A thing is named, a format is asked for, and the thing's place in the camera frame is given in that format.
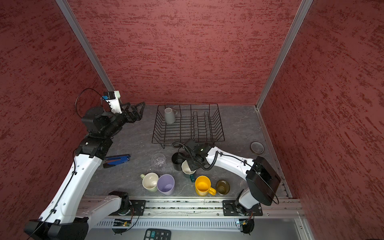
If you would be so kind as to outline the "dark green mug white inside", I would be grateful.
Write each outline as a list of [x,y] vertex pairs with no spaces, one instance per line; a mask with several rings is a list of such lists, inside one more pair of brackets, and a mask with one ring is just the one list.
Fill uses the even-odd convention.
[[192,183],[196,181],[196,176],[195,176],[196,170],[192,171],[187,161],[184,161],[182,163],[182,171],[184,173],[184,176],[189,180],[191,180]]

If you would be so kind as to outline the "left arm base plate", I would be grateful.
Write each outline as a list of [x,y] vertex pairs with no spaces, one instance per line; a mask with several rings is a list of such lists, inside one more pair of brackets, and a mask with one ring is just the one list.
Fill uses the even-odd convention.
[[145,200],[126,200],[117,211],[120,216],[142,216],[146,206]]

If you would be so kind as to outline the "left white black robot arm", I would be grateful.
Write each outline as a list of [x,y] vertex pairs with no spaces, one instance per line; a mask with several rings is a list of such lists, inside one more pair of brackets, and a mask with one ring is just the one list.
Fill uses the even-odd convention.
[[86,213],[78,214],[78,207],[89,182],[103,163],[117,134],[126,123],[143,117],[145,103],[127,103],[111,108],[90,108],[82,117],[88,134],[75,150],[72,166],[48,207],[37,220],[30,220],[24,231],[33,240],[83,240],[90,229],[112,213],[134,216],[128,193],[113,191]]

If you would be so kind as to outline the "clear glass cup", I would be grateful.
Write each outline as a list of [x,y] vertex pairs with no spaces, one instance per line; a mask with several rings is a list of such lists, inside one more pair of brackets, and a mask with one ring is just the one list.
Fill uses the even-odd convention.
[[163,154],[155,154],[151,158],[151,163],[159,171],[163,171],[166,168],[166,157]]

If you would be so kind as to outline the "yellow mug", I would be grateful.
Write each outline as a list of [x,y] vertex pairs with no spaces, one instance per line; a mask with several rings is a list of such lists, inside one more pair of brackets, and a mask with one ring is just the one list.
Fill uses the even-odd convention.
[[217,194],[217,191],[211,187],[211,181],[206,176],[199,176],[195,181],[195,190],[196,193],[204,197],[208,194],[215,196]]

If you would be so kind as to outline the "cream light green mug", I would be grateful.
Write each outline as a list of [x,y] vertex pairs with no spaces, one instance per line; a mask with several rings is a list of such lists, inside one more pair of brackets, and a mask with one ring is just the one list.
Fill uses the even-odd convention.
[[142,185],[149,192],[156,192],[158,190],[157,184],[159,176],[156,173],[141,174]]

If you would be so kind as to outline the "grey white mug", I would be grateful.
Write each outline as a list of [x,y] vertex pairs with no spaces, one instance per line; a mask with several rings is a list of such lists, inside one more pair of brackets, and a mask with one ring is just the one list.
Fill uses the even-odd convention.
[[165,121],[167,124],[174,124],[176,122],[176,116],[178,114],[177,110],[174,110],[172,108],[165,108],[164,114]]

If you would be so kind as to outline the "black calculator remote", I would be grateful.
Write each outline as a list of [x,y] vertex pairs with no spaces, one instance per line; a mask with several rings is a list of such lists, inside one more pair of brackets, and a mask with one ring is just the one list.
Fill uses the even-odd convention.
[[144,240],[170,240],[171,231],[161,229],[147,229]]

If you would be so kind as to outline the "black mug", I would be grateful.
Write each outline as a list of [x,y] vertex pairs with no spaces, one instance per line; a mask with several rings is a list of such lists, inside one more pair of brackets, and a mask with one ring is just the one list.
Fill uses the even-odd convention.
[[186,160],[186,156],[183,153],[174,153],[172,155],[173,168],[176,171],[182,171],[182,164]]

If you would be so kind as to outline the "olive green glass cup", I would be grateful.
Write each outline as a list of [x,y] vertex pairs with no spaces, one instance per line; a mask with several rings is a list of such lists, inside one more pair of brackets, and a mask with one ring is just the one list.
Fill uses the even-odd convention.
[[231,189],[230,184],[225,180],[219,180],[216,183],[216,190],[220,195],[227,195]]

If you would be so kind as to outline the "blue black crimping tool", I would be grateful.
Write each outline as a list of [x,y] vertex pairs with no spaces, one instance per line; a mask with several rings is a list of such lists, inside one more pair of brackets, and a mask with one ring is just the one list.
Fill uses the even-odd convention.
[[131,155],[119,155],[119,156],[113,156],[113,157],[107,157],[105,158],[105,162],[103,163],[103,168],[111,168],[115,167],[117,165],[126,163],[130,160]]

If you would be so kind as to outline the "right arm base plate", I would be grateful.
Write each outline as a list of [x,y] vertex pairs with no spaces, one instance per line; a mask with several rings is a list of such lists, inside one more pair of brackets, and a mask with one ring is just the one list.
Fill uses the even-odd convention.
[[235,202],[235,200],[222,201],[224,216],[259,217],[263,215],[261,204],[256,204],[251,209],[246,209],[240,204],[236,205]]

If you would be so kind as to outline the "lilac plastic cup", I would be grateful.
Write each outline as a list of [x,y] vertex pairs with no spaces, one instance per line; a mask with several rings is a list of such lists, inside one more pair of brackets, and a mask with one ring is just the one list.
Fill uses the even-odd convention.
[[172,175],[164,174],[159,177],[157,183],[158,191],[166,196],[170,196],[175,190],[175,179]]

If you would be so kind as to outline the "aluminium rail frame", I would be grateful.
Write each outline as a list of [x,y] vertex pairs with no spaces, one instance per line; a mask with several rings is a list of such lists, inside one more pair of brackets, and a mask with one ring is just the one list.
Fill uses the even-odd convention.
[[[82,197],[77,213],[83,214],[105,197]],[[98,222],[92,228],[124,228],[117,220],[127,221],[129,227],[164,228],[186,230],[240,230],[243,222],[251,220],[289,220],[292,219],[301,240],[312,240],[312,234],[307,216],[298,199],[281,199],[280,203],[262,206],[263,215],[256,217],[224,216],[223,200],[231,198],[165,198],[147,197],[131,198],[129,200],[145,200],[146,206],[142,216],[120,216],[112,213]]]

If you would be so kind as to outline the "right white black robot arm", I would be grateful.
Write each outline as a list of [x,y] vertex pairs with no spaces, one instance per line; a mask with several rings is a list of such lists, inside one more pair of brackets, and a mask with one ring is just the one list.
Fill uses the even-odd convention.
[[227,170],[247,182],[248,188],[241,192],[237,206],[251,209],[257,204],[270,206],[277,200],[281,178],[263,157],[247,159],[225,152],[218,147],[188,140],[180,146],[187,152],[186,160],[191,170],[209,171],[213,167]]

